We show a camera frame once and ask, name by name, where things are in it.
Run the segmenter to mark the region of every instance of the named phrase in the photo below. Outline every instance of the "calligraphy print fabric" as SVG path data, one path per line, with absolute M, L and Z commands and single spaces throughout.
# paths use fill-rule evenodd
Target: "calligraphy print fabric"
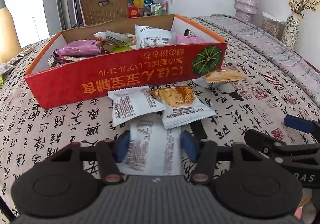
M 219 145 L 231 146 L 235 141 L 244 142 L 244 133 L 253 128 L 287 144 L 315 142 L 311 135 L 283 124 L 286 114 L 314 120 L 319 117 L 319 108 L 299 85 L 246 44 L 209 24 L 202 25 L 228 40 L 223 68 L 237 70 L 247 77 L 213 89 L 203 89 L 192 81 L 166 85 L 190 86 L 200 101 L 216 112 L 216 117 L 202 120 L 208 138 Z M 0 196 L 16 215 L 10 189 L 22 173 L 70 142 L 93 146 L 106 138 L 116 139 L 129 129 L 129 122 L 112 126 L 112 101 L 108 97 L 47 110 L 39 106 L 23 72 L 46 42 L 34 44 L 36 51 L 18 63 L 0 88 Z M 191 128 L 186 125 L 182 130 Z M 181 166 L 190 177 L 195 165 L 185 154 Z M 228 163 L 219 162 L 216 168 L 218 176 L 227 170 Z M 98 178 L 97 162 L 84 164 L 84 169 Z M 3 215 L 0 217 L 1 223 L 8 222 Z

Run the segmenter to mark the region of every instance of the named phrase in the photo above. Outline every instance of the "pink vase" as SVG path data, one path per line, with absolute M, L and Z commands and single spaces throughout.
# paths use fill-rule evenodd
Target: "pink vase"
M 258 0 L 235 0 L 236 17 L 252 23 L 258 13 Z

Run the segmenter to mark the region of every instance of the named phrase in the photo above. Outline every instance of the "blue handle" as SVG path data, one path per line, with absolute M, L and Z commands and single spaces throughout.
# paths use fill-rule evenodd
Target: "blue handle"
M 315 130 L 315 127 L 311 120 L 301 119 L 292 115 L 285 116 L 284 124 L 287 127 L 299 130 L 304 133 L 311 133 Z

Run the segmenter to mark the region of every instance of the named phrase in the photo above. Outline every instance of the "nutrition label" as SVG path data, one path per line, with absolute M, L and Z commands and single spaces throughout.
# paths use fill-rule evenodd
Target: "nutrition label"
M 133 170 L 143 171 L 147 163 L 148 146 L 148 141 L 130 141 L 125 164 Z
M 127 118 L 134 116 L 134 109 L 132 104 L 130 103 L 129 95 L 122 96 L 117 102 L 114 104 L 116 117 L 119 118 Z
M 171 129 L 168 129 L 168 131 L 167 131 L 167 146 L 166 146 L 166 148 L 167 149 L 166 149 L 164 173 L 169 174 L 172 172 L 173 148 L 174 148 L 174 138 L 172 136 Z
M 140 41 L 140 48 L 171 45 L 172 39 L 163 37 L 146 37 Z
M 146 97 L 148 104 L 150 106 L 150 108 L 156 107 L 156 100 L 151 96 L 151 94 L 146 91 L 146 90 L 142 90 L 144 96 Z

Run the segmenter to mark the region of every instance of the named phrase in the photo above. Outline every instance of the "patterned vase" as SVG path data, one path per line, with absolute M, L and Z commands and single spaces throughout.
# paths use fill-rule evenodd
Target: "patterned vase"
M 281 41 L 291 50 L 294 49 L 297 43 L 300 28 L 300 18 L 301 16 L 293 11 L 288 17 L 284 27 Z
M 258 13 L 258 0 L 235 0 L 236 17 L 252 23 Z

